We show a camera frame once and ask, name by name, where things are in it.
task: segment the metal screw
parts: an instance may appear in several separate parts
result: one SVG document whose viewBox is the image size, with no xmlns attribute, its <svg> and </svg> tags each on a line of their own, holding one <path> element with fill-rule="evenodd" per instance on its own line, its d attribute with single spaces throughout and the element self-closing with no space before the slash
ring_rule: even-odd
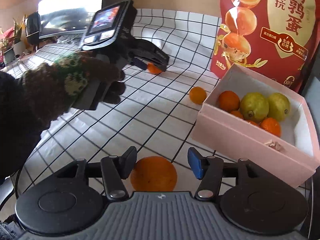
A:
<svg viewBox="0 0 320 240">
<path fill-rule="evenodd" d="M 203 189 L 198 192 L 198 196 L 200 198 L 208 198 L 208 197 L 212 197 L 213 195 L 214 193 L 211 190 L 207 190 L 207 189 Z"/>
<path fill-rule="evenodd" d="M 125 195 L 123 190 L 114 190 L 110 193 L 110 197 L 112 198 L 121 198 Z"/>
</svg>

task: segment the black sleeve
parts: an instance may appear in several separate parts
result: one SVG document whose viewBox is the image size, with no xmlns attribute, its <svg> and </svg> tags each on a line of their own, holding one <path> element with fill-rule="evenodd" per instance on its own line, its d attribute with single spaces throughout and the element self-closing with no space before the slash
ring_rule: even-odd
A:
<svg viewBox="0 0 320 240">
<path fill-rule="evenodd" d="M 44 128 L 29 109 L 20 80 L 0 71 L 0 179 L 24 165 Z"/>
</svg>

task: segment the open box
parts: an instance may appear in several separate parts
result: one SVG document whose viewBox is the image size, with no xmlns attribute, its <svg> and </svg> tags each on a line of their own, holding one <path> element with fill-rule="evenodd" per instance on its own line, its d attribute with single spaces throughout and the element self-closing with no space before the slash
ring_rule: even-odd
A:
<svg viewBox="0 0 320 240">
<path fill-rule="evenodd" d="M 240 99 L 249 92 L 259 92 L 266 97 L 274 92 L 284 94 L 292 110 L 280 123 L 281 138 L 219 109 L 218 97 L 226 90 L 235 92 Z M 318 137 L 305 99 L 237 65 L 228 70 L 204 101 L 191 136 L 231 159 L 250 159 L 292 187 L 301 185 L 320 165 Z"/>
</svg>

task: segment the black circular disc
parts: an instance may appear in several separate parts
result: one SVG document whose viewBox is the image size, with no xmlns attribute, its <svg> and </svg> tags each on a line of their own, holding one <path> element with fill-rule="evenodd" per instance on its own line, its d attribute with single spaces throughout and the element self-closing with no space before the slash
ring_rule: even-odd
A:
<svg viewBox="0 0 320 240">
<path fill-rule="evenodd" d="M 229 189 L 220 201 L 222 213 L 236 226 L 256 234 L 281 235 L 305 219 L 308 203 L 284 183 L 266 178 Z"/>
<path fill-rule="evenodd" d="M 72 178 L 44 180 L 18 198 L 16 214 L 29 231 L 67 235 L 92 225 L 101 215 L 102 197 Z"/>
</svg>

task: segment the monitor screen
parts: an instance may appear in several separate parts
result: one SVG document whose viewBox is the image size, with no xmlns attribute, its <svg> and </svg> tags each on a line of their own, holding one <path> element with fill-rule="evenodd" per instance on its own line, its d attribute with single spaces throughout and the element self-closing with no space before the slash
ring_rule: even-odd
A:
<svg viewBox="0 0 320 240">
<path fill-rule="evenodd" d="M 120 5 L 98 13 L 93 20 L 90 33 L 111 28 L 118 14 L 119 8 Z"/>
<path fill-rule="evenodd" d="M 40 0 L 40 38 L 84 33 L 102 0 Z"/>
</svg>

